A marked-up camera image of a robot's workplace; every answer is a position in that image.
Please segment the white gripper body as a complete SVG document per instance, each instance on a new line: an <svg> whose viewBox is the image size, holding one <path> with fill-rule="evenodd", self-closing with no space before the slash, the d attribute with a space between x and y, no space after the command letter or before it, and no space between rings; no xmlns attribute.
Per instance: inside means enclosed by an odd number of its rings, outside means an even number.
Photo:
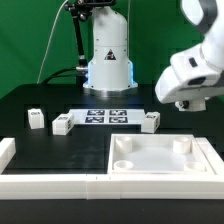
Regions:
<svg viewBox="0 0 224 224"><path fill-rule="evenodd" d="M224 95L224 68L207 62L194 46L171 57L155 93L162 104L174 103L180 111L204 111L209 98Z"/></svg>

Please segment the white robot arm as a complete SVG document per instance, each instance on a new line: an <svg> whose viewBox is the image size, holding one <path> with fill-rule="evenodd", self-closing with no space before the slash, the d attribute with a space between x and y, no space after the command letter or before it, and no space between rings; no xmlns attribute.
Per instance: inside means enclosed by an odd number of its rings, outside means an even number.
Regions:
<svg viewBox="0 0 224 224"><path fill-rule="evenodd" d="M93 6L93 56L87 63L84 90L108 96L137 89L138 73L155 77L162 104L203 110L205 100L224 95L224 0L178 0L186 21L202 39L186 49L174 19L162 22L163 4L134 28L111 6Z"/></svg>

